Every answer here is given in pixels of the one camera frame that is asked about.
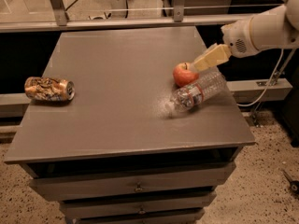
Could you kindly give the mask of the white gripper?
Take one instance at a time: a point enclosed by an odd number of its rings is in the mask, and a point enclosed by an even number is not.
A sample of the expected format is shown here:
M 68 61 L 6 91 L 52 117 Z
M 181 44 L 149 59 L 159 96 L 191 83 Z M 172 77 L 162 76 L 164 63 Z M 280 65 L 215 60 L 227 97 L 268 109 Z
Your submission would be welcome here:
M 251 18 L 226 24 L 221 27 L 224 44 L 214 43 L 193 62 L 193 68 L 204 71 L 208 68 L 226 63 L 233 55 L 236 58 L 253 56 L 259 51 L 253 45 L 250 37 Z

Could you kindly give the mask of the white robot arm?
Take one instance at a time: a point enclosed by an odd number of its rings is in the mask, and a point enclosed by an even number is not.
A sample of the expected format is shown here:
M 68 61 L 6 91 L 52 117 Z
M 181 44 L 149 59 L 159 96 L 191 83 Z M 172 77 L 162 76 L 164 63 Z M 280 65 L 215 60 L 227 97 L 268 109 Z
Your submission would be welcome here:
M 223 43 L 213 44 L 191 64 L 201 72 L 229 61 L 269 49 L 299 48 L 299 0 L 287 0 L 281 6 L 221 27 Z

